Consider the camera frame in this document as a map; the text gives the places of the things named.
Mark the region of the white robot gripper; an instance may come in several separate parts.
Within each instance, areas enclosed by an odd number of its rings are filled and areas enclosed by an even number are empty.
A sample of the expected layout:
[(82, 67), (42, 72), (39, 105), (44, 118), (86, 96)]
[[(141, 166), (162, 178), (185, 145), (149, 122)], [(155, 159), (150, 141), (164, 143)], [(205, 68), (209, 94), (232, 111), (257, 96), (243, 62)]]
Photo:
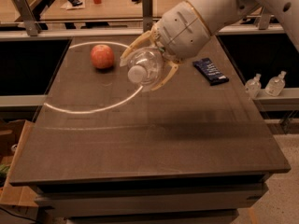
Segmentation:
[[(153, 25), (152, 31), (140, 35), (120, 57), (120, 67), (126, 65), (128, 56), (144, 43), (154, 43), (164, 50), (164, 56), (172, 61), (195, 57), (210, 40), (211, 33), (203, 19), (189, 2), (181, 2), (165, 12)], [(169, 60), (157, 62), (149, 70), (150, 91), (159, 90), (177, 72), (178, 64)]]

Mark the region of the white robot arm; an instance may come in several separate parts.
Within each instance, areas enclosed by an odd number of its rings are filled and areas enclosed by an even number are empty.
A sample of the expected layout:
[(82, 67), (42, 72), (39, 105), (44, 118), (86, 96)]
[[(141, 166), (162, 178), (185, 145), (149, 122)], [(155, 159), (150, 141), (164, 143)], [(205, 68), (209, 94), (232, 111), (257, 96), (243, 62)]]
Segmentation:
[[(177, 72), (184, 60), (196, 56), (214, 34), (259, 7), (278, 19), (299, 49), (299, 0), (185, 0), (166, 11), (125, 50), (121, 65), (130, 67), (129, 78), (142, 90), (155, 91)], [(147, 81), (149, 68), (137, 60), (147, 52), (159, 67), (171, 67), (163, 80)]]

